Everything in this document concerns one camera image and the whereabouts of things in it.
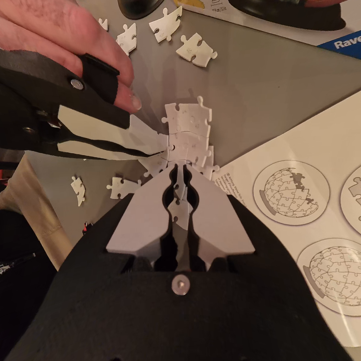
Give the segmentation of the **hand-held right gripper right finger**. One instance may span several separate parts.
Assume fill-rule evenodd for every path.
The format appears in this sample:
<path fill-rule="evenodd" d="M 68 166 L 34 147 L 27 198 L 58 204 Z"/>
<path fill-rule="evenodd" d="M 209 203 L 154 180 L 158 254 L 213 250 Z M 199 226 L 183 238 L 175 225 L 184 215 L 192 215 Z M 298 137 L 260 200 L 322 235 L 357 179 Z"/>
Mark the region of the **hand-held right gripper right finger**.
<path fill-rule="evenodd" d="M 253 254 L 255 248 L 228 195 L 190 165 L 183 167 L 191 206 L 187 243 L 192 271 L 206 271 L 217 258 Z"/>

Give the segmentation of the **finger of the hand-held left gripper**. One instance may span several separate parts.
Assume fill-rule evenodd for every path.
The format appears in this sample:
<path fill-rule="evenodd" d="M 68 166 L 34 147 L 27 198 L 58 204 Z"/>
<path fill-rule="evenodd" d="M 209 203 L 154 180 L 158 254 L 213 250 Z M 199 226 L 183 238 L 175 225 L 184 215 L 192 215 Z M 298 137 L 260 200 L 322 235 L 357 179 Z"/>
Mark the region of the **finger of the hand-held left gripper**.
<path fill-rule="evenodd" d="M 138 149 L 141 144 L 162 143 L 162 152 L 167 149 L 167 136 L 157 133 L 135 115 L 130 115 L 129 128 L 122 129 L 61 105 L 58 119 L 70 133 L 85 139 L 62 142 L 106 141 L 131 149 Z"/>
<path fill-rule="evenodd" d="M 113 142 L 58 142 L 60 152 L 80 155 L 81 158 L 106 160 L 138 160 L 163 151 L 162 143 L 141 144 L 138 149 L 131 149 Z"/>

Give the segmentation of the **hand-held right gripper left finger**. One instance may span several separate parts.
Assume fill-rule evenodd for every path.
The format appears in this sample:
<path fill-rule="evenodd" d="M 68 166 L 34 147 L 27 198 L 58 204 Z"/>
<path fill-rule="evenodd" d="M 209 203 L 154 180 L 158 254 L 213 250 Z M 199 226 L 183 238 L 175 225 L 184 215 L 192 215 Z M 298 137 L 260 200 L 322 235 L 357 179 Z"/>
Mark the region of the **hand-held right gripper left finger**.
<path fill-rule="evenodd" d="M 178 165 L 168 167 L 132 196 L 106 246 L 110 253 L 145 257 L 156 270 L 175 270 L 178 246 L 173 237 L 172 215 Z"/>

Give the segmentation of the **assembled white puzzle ball section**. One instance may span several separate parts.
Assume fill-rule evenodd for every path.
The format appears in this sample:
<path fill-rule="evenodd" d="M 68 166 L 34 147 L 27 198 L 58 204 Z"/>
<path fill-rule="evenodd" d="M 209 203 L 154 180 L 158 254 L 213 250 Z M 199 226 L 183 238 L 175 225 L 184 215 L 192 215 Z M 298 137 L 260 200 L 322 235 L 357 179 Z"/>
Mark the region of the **assembled white puzzle ball section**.
<path fill-rule="evenodd" d="M 188 229 L 189 215 L 192 211 L 187 201 L 187 187 L 183 179 L 183 167 L 192 166 L 208 180 L 219 170 L 214 165 L 214 147 L 209 145 L 212 110 L 203 105 L 203 98 L 197 103 L 166 104 L 166 117 L 163 123 L 169 126 L 168 150 L 139 162 L 147 169 L 144 177 L 156 177 L 166 167 L 177 164 L 178 176 L 174 186 L 174 201 L 168 207 L 173 220 L 184 230 Z"/>

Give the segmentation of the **white puzzle pieces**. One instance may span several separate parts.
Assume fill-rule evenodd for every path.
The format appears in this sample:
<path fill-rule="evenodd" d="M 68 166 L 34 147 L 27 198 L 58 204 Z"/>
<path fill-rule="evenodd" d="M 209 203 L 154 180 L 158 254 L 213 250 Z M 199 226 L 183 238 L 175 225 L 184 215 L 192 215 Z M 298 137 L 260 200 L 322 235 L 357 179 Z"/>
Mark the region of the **white puzzle pieces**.
<path fill-rule="evenodd" d="M 167 8 L 164 8 L 163 10 L 164 16 L 162 19 L 159 20 L 155 20 L 151 23 L 149 23 L 149 25 L 151 26 L 152 30 L 159 30 L 158 33 L 156 33 L 156 37 L 158 36 L 158 34 L 163 34 L 164 31 L 163 29 L 166 29 L 163 25 L 159 25 L 159 26 L 163 26 L 163 28 L 161 27 L 159 29 L 159 26 L 156 25 L 156 23 L 164 23 L 168 26 L 167 31 L 169 29 L 169 31 L 171 30 L 170 27 L 170 21 L 171 20 L 166 20 L 166 18 L 168 17 L 170 19 L 171 16 L 174 17 L 174 21 L 172 20 L 172 22 L 175 24 L 176 22 L 179 22 L 178 20 L 175 21 L 175 16 L 177 15 L 177 18 L 182 14 L 182 6 L 178 7 L 175 11 L 173 11 L 171 14 L 168 14 Z M 209 60 L 210 59 L 214 59 L 217 57 L 217 52 L 213 52 L 213 49 L 209 47 L 208 44 L 206 44 L 204 41 L 202 41 L 202 43 L 200 45 L 198 45 L 198 43 L 202 40 L 201 36 L 197 33 L 195 33 L 194 35 L 192 35 L 192 37 L 190 37 L 189 39 L 186 38 L 185 35 L 181 36 L 181 42 L 183 43 L 183 46 L 181 46 L 178 50 L 176 50 L 176 53 L 181 56 L 183 59 L 187 60 L 187 61 L 191 61 L 192 57 L 195 57 L 194 60 L 192 60 L 193 64 L 197 65 L 197 66 L 201 66 L 201 67 L 206 67 Z M 167 149 L 165 151 L 168 150 L 168 138 L 169 135 L 167 136 Z"/>

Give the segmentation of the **black round puzzle stand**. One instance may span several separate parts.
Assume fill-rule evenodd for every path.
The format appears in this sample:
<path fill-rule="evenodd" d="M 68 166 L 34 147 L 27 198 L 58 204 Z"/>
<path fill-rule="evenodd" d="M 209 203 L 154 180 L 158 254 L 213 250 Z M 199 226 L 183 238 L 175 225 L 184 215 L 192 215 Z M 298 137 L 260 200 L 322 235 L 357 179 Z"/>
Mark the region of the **black round puzzle stand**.
<path fill-rule="evenodd" d="M 139 20 L 154 12 L 163 0 L 118 0 L 117 2 L 126 18 Z"/>

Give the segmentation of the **blue puzzle box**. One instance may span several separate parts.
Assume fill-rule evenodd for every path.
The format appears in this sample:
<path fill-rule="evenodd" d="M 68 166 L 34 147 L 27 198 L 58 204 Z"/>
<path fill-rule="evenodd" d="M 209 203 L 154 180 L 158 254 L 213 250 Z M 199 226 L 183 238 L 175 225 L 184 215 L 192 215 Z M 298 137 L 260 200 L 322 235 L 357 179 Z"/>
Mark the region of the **blue puzzle box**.
<path fill-rule="evenodd" d="M 361 59 L 360 0 L 175 0 L 176 6 Z"/>

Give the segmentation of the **person's left hand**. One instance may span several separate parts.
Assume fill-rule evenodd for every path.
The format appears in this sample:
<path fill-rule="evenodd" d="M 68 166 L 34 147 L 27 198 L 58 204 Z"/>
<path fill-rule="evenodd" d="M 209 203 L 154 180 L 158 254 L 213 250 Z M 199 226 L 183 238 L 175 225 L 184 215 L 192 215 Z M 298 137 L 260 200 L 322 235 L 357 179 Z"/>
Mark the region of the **person's left hand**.
<path fill-rule="evenodd" d="M 74 1 L 1 0 L 1 49 L 38 52 L 83 76 L 80 55 L 92 55 L 120 74 L 115 106 L 135 113 L 141 109 L 133 93 L 131 60 L 92 14 Z"/>

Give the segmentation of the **white instruction leaflet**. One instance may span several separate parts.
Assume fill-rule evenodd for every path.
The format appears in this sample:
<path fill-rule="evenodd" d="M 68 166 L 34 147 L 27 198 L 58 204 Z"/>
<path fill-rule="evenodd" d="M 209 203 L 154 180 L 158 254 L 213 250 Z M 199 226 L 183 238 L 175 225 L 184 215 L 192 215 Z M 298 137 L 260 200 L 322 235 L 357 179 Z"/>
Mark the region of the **white instruction leaflet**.
<path fill-rule="evenodd" d="M 213 182 L 282 249 L 280 296 L 307 285 L 339 342 L 360 347 L 361 151 L 357 92 L 223 166 Z"/>

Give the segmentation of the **person's beige trousers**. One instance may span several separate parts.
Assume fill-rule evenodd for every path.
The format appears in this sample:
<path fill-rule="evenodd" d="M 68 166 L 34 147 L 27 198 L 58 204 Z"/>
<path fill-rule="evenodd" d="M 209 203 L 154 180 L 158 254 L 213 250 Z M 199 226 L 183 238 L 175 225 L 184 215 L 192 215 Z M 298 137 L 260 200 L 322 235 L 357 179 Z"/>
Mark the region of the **person's beige trousers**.
<path fill-rule="evenodd" d="M 73 249 L 27 153 L 1 191 L 0 209 L 22 214 L 57 271 Z"/>

